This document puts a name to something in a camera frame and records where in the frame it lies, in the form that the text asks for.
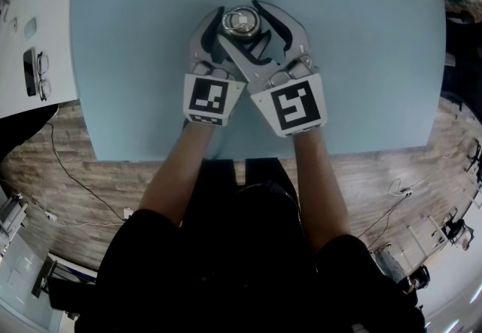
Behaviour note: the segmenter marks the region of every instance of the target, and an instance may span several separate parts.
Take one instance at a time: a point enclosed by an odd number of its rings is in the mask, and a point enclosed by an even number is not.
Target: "laminate floor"
[[[123,216],[123,208],[136,209],[146,185],[160,163],[106,163],[96,160],[85,126],[81,105],[63,105],[50,122],[54,125],[55,147],[65,168]],[[119,223],[106,206],[72,181],[52,151],[50,126],[46,125],[23,145],[15,148],[0,165],[4,182],[28,198],[58,215],[68,225]],[[473,175],[464,172],[467,153],[475,149],[474,138],[482,128],[470,112],[441,99],[432,134],[426,147],[364,154],[346,154],[332,158],[334,170],[349,209],[352,233],[365,231],[401,197],[391,195],[413,184],[411,197],[403,200],[387,217],[365,233],[362,239],[372,248],[393,239],[404,238],[407,225],[417,232],[426,228],[426,216],[436,221],[457,206],[463,212],[469,205],[466,194],[476,191]],[[282,160],[297,187],[294,160]],[[239,181],[243,164],[236,164]],[[67,228],[49,221],[35,206],[27,209],[29,225],[20,231],[25,241],[42,257],[48,250],[79,264],[97,269],[119,225],[85,225]]]

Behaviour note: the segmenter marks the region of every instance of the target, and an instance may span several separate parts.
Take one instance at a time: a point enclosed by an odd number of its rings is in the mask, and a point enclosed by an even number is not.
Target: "silver ring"
[[[248,23],[241,23],[239,24],[238,26],[234,27],[229,27],[226,25],[226,19],[228,16],[232,16],[233,14],[237,15],[237,16],[240,16],[240,17],[244,17],[244,14],[243,13],[240,13],[239,11],[230,11],[229,13],[226,13],[223,17],[223,20],[222,20],[222,23],[223,23],[223,28],[225,28],[226,30],[238,30],[238,29],[241,29],[241,28],[244,28],[246,25],[248,25]]]

